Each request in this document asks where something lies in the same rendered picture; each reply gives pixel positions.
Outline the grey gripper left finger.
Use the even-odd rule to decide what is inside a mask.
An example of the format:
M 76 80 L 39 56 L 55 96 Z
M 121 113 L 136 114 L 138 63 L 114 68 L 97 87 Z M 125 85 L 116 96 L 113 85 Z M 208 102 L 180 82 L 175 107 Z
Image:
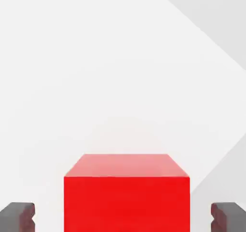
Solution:
M 0 211 L 0 232 L 35 232 L 35 204 L 11 202 Z

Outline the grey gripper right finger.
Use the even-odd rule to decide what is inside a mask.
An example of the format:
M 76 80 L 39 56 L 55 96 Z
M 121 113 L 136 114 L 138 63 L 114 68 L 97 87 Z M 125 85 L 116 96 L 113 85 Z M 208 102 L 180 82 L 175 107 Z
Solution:
M 246 211 L 235 202 L 211 204 L 211 232 L 246 232 Z

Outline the small red cube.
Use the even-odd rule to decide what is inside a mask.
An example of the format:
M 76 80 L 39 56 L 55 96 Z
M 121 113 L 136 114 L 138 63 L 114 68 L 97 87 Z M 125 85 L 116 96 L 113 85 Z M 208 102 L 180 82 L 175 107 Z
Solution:
M 190 178 L 167 154 L 85 154 L 64 177 L 64 232 L 190 232 Z

